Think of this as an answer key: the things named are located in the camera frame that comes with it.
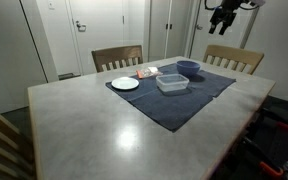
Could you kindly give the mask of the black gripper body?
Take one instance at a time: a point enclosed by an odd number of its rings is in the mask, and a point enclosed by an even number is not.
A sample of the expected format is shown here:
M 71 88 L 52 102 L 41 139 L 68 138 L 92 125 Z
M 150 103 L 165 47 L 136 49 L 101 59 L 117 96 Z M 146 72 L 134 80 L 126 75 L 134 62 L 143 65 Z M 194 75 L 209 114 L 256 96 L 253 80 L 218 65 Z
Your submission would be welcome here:
M 221 5 L 215 9 L 215 17 L 219 20 L 233 20 L 242 0 L 223 0 Z

